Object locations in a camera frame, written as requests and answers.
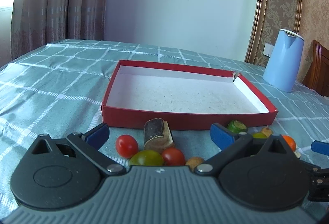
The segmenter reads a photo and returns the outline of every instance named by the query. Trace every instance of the red box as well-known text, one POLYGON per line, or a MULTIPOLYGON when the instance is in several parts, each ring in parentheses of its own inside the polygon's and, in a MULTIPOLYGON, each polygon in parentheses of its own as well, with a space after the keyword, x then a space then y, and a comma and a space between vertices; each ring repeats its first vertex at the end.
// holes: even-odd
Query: red box
POLYGON ((102 102, 103 122, 142 129, 162 118, 172 130, 208 130, 239 120, 270 125, 278 110, 244 76, 213 68, 120 60, 102 102))

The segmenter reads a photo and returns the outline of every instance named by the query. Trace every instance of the wall outlet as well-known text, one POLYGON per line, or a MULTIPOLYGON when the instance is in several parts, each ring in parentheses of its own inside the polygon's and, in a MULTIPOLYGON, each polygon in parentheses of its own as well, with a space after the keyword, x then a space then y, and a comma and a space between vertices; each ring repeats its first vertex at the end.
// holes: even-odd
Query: wall outlet
POLYGON ((264 47, 264 51, 263 51, 263 55, 266 55, 266 56, 271 56, 272 54, 272 51, 274 49, 274 46, 269 44, 269 43, 265 43, 265 47, 264 47))

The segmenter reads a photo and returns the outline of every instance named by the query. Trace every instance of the wooden chair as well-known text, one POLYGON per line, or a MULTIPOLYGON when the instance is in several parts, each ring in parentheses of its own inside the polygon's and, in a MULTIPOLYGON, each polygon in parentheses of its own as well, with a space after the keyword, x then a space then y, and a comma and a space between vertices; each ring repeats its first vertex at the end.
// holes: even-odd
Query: wooden chair
POLYGON ((313 61, 303 85, 321 96, 329 96, 329 50, 316 40, 313 40, 313 61))

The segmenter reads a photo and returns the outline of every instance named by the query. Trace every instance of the electric kettle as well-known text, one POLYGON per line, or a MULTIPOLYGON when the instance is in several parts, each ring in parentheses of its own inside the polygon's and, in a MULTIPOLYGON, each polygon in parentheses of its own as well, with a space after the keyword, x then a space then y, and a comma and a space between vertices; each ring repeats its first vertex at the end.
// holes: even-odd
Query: electric kettle
POLYGON ((280 29, 263 79, 280 90, 290 92, 297 78, 303 46, 304 39, 300 35, 280 29))

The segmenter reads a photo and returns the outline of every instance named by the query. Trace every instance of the metal screw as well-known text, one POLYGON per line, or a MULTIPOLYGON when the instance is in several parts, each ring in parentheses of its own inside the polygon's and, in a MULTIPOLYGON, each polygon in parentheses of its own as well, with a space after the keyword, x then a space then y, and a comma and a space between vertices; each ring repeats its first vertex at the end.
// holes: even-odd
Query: metal screw
POLYGON ((200 164, 196 167, 199 172, 210 172, 213 170, 213 166, 210 164, 200 164))
POLYGON ((109 172, 120 172, 123 169, 123 166, 119 164, 112 164, 109 165, 106 169, 109 172))

